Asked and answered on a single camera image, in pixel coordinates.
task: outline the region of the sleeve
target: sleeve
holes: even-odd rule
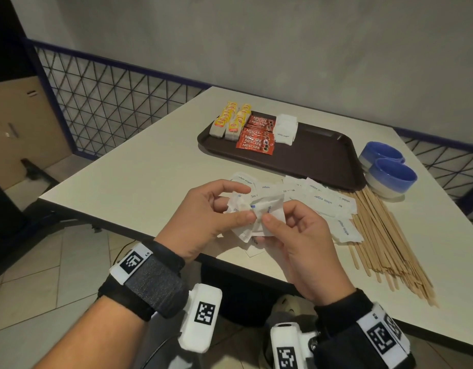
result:
[[[372,311],[373,303],[357,289],[353,294],[330,305],[315,307],[319,315],[317,330],[321,337],[313,360],[320,369],[389,369],[361,327],[356,323]],[[412,369],[411,353],[395,369]]]

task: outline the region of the stacked cups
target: stacked cups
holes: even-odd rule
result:
[[[359,156],[371,190],[384,198],[402,196],[417,180],[399,150],[381,142],[368,142]]]

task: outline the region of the brown tray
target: brown tray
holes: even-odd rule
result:
[[[252,111],[268,119],[276,117]],[[276,143],[272,155],[237,149],[236,142],[209,136],[212,122],[197,136],[208,152],[240,160],[298,178],[318,181],[346,191],[361,190],[366,185],[363,170],[348,136],[309,124],[298,124],[292,146]]]

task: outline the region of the gray wall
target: gray wall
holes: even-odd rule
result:
[[[56,0],[69,40],[13,1],[31,38],[473,143],[473,0]]]

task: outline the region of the red coffee packet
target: red coffee packet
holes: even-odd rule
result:
[[[272,132],[275,124],[276,124],[275,120],[267,119],[265,117],[256,117],[255,115],[251,115],[248,118],[247,123],[245,124],[245,127],[264,129],[267,132]]]
[[[236,147],[272,155],[274,152],[274,135],[263,129],[244,128]]]

